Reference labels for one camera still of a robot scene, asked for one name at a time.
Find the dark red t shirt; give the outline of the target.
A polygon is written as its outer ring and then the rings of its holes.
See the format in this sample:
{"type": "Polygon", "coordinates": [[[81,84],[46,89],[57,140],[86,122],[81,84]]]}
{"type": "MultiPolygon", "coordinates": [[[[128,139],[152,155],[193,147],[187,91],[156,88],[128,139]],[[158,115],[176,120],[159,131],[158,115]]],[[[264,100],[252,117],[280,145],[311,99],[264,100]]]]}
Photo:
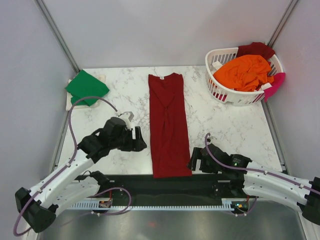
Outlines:
{"type": "Polygon", "coordinates": [[[153,177],[189,177],[192,171],[185,111],[184,79],[172,73],[159,77],[150,74],[149,124],[153,177]]]}

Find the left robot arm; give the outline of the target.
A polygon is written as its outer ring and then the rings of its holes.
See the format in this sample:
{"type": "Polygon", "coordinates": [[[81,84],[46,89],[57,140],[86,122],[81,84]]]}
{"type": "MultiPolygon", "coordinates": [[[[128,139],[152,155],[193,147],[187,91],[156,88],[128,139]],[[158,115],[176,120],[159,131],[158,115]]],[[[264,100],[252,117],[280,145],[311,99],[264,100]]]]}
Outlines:
{"type": "Polygon", "coordinates": [[[104,127],[75,145],[73,155],[65,164],[30,189],[18,189],[14,195],[19,213],[17,220],[24,219],[31,230],[41,233],[76,202],[106,196],[110,185],[101,172],[92,172],[91,179],[84,183],[75,183],[74,180],[112,150],[141,152],[146,149],[141,128],[131,126],[133,117],[130,111],[111,117],[104,127]]]}

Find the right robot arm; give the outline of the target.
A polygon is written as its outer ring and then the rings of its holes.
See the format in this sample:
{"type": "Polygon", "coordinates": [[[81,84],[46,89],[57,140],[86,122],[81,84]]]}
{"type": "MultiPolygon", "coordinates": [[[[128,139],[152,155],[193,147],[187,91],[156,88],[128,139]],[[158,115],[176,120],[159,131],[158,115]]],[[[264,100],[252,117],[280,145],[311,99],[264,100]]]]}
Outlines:
{"type": "Polygon", "coordinates": [[[229,191],[235,197],[243,194],[263,198],[290,207],[313,224],[320,223],[320,179],[302,179],[276,172],[241,154],[227,154],[214,144],[195,147],[187,165],[195,170],[221,173],[230,180],[229,191]]]}

